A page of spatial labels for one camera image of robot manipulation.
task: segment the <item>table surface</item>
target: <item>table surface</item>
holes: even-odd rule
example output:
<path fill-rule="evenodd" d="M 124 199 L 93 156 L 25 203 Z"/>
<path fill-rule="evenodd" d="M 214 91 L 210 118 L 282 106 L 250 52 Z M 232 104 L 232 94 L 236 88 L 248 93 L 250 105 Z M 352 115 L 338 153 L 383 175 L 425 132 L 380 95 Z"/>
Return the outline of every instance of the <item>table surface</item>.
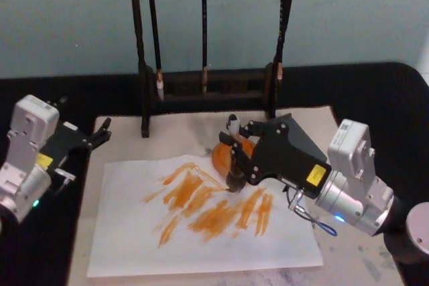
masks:
<path fill-rule="evenodd" d="M 278 115 L 292 113 L 295 121 L 305 130 L 319 148 L 327 148 L 336 132 L 336 124 L 328 107 L 319 109 L 288 109 Z M 319 228 L 314 229 L 323 257 L 322 267 L 264 269 L 258 271 L 235 271 L 229 273 L 202 273 L 158 275 L 141 277 L 86 278 L 97 208 L 103 182 L 104 164 L 113 161 L 134 159 L 165 159 L 183 154 L 210 155 L 210 150 L 219 143 L 217 136 L 225 129 L 230 113 L 191 113 L 154 117 L 149 139 L 141 140 L 136 131 L 137 117 L 115 117 L 112 120 L 111 141 L 91 155 L 86 176 L 84 197 L 74 253 L 69 276 L 69 286 L 134 286 L 134 285 L 403 285 L 395 263 L 384 246 L 381 236 L 371 238 L 366 234 L 340 223 L 307 200 L 307 208 L 314 217 L 332 225 L 338 236 L 333 238 Z M 251 119 L 264 121 L 263 112 L 236 113 L 243 124 Z M 99 118 L 101 125 L 104 117 Z"/>
<path fill-rule="evenodd" d="M 136 75 L 73 76 L 0 80 L 0 133 L 9 130 L 14 104 L 26 94 L 44 100 L 68 95 L 62 117 L 90 133 L 99 115 L 139 115 L 141 102 Z M 413 68 L 400 63 L 345 64 L 288 68 L 280 107 L 329 105 L 337 120 L 367 123 L 377 150 L 378 176 L 409 204 L 429 201 L 426 164 L 429 159 L 429 88 Z M 154 112 L 177 113 L 213 109 L 209 102 L 164 104 Z M 218 109 L 254 109 L 225 101 Z M 0 135 L 0 160 L 6 137 Z M 84 160 L 70 160 L 70 170 L 85 178 Z M 61 197 L 42 198 L 19 231 L 0 240 L 2 285 L 65 285 L 84 180 Z M 400 265 L 408 285 L 429 285 L 429 265 Z"/>

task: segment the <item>black cloth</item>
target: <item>black cloth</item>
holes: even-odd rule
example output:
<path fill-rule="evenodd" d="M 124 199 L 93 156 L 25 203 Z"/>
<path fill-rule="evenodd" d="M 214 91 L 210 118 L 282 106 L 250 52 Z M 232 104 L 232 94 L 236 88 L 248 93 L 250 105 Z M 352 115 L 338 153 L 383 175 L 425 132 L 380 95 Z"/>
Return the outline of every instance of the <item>black cloth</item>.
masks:
<path fill-rule="evenodd" d="M 62 119 L 87 133 L 99 115 L 139 115 L 141 110 L 136 75 L 0 80 L 0 161 L 7 151 L 5 135 L 13 106 L 26 94 L 44 100 L 67 95 L 70 103 Z M 409 204 L 429 201 L 429 88 L 417 71 L 400 63 L 288 68 L 279 107 L 323 105 L 332 107 L 338 122 L 348 118 L 369 125 L 377 175 L 397 196 Z M 155 112 L 255 107 L 260 105 L 251 100 L 201 100 L 192 106 L 165 104 Z M 72 160 L 69 166 L 80 179 L 61 198 L 42 198 L 19 231 L 0 240 L 0 285 L 66 283 L 86 162 Z M 408 285 L 429 285 L 428 264 L 401 265 L 400 270 Z"/>

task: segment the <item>paper sheet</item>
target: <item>paper sheet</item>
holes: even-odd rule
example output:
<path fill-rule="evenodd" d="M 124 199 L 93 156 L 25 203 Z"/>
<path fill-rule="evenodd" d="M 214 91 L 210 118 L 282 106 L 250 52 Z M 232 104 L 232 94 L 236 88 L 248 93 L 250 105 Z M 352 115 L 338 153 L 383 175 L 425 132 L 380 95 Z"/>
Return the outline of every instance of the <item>paper sheet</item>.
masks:
<path fill-rule="evenodd" d="M 257 187 L 247 185 L 239 194 L 215 191 L 192 213 L 189 208 L 195 207 L 190 203 L 199 190 L 203 187 L 220 189 L 197 169 L 189 173 L 188 169 L 180 171 L 165 184 L 168 176 L 185 163 L 197 164 L 225 186 L 208 157 L 183 155 L 159 161 L 122 161 L 105 165 L 88 277 L 322 264 L 311 224 L 288 210 L 283 184 L 264 180 Z M 187 177 L 194 178 L 189 182 L 193 184 L 193 194 L 178 200 L 174 191 L 180 189 Z M 255 202 L 246 217 L 243 209 L 245 205 L 250 207 L 252 198 Z M 213 210 L 219 208 L 228 210 L 216 217 Z M 171 235 L 163 235 L 165 231 L 171 231 Z"/>

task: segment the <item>teal wall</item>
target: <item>teal wall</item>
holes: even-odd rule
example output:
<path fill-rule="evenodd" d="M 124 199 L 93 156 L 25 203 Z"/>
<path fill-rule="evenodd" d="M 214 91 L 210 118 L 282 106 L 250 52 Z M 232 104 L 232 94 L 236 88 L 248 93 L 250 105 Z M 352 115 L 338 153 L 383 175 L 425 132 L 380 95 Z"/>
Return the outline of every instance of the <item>teal wall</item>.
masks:
<path fill-rule="evenodd" d="M 200 0 L 156 0 L 165 71 L 201 66 Z M 141 0 L 147 61 L 149 5 Z M 210 68 L 261 67 L 274 55 L 278 0 L 208 0 Z M 429 0 L 294 0 L 286 65 L 417 64 Z M 0 77 L 137 72 L 131 0 L 0 0 Z"/>

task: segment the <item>robotic arm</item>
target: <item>robotic arm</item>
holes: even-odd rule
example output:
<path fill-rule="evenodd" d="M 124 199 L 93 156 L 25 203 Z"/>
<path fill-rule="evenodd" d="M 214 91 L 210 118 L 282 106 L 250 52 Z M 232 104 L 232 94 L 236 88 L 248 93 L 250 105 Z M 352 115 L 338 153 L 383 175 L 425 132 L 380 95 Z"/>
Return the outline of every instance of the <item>robotic arm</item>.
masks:
<path fill-rule="evenodd" d="M 276 178 L 285 184 L 289 209 L 330 234 L 336 232 L 301 207 L 303 196 L 360 231 L 371 236 L 384 233 L 386 247 L 398 261 L 429 260 L 429 202 L 410 210 L 377 177 L 367 125 L 350 120 L 340 124 L 328 148 L 330 165 L 293 146 L 288 139 L 289 126 L 281 119 L 250 121 L 241 127 L 234 115 L 227 127 L 229 135 L 221 132 L 219 140 L 232 147 L 227 176 L 230 191 L 241 190 L 246 182 L 257 185 L 265 178 Z M 243 152 L 238 135 L 259 137 L 250 158 Z M 290 189 L 295 190 L 292 200 Z"/>
<path fill-rule="evenodd" d="M 88 137 L 78 127 L 59 121 L 59 104 L 27 95 L 14 108 L 9 151 L 0 168 L 0 232 L 22 222 L 48 190 L 59 193 L 75 176 L 62 166 L 73 151 L 91 153 L 110 139 L 110 119 Z"/>

